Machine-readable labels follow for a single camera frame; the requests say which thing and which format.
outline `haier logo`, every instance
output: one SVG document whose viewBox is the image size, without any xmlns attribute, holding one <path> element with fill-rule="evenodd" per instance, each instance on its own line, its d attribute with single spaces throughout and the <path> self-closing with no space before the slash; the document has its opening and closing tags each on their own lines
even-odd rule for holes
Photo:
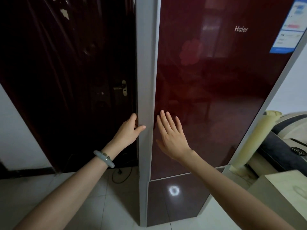
<svg viewBox="0 0 307 230">
<path fill-rule="evenodd" d="M 236 32 L 247 32 L 247 30 L 248 30 L 248 28 L 244 28 L 244 26 L 243 27 L 236 26 L 236 28 L 235 28 Z"/>
</svg>

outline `door handle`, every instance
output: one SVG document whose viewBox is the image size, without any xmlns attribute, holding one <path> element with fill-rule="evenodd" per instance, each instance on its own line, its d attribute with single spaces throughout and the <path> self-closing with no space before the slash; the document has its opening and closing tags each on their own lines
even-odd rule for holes
<svg viewBox="0 0 307 230">
<path fill-rule="evenodd" d="M 122 83 L 119 86 L 113 87 L 113 89 L 114 90 L 122 89 L 124 96 L 128 95 L 128 93 L 127 93 L 127 83 L 126 83 L 125 80 L 123 80 Z"/>
</svg>

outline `forearm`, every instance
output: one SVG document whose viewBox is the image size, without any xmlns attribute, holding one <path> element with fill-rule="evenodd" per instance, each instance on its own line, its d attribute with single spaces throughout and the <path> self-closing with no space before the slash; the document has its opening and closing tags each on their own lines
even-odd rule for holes
<svg viewBox="0 0 307 230">
<path fill-rule="evenodd" d="M 205 183 L 212 196 L 242 229 L 293 228 L 248 191 L 225 177 L 192 151 L 181 164 Z"/>
<path fill-rule="evenodd" d="M 119 153 L 110 143 L 103 150 L 113 160 Z M 88 197 L 107 164 L 94 157 L 49 194 L 15 229 L 63 229 Z"/>
</svg>

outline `hand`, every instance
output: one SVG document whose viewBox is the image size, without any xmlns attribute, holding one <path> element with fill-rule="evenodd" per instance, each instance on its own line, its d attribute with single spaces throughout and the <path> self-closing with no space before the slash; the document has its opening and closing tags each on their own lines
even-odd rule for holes
<svg viewBox="0 0 307 230">
<path fill-rule="evenodd" d="M 182 161 L 183 158 L 193 150 L 190 149 L 187 139 L 183 134 L 179 118 L 176 116 L 176 125 L 169 112 L 164 114 L 162 110 L 160 116 L 157 116 L 159 131 L 162 141 L 156 139 L 159 148 L 170 158 Z"/>
<path fill-rule="evenodd" d="M 113 139 L 102 150 L 111 157 L 116 157 L 125 147 L 132 144 L 146 126 L 138 127 L 137 116 L 133 113 L 130 118 L 123 122 Z"/>
</svg>

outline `energy label sticker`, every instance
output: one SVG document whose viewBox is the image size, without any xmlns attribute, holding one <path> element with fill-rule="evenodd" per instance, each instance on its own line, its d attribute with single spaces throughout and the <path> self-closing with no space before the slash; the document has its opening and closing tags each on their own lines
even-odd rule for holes
<svg viewBox="0 0 307 230">
<path fill-rule="evenodd" d="M 270 53 L 293 52 L 307 28 L 307 0 L 294 0 Z"/>
</svg>

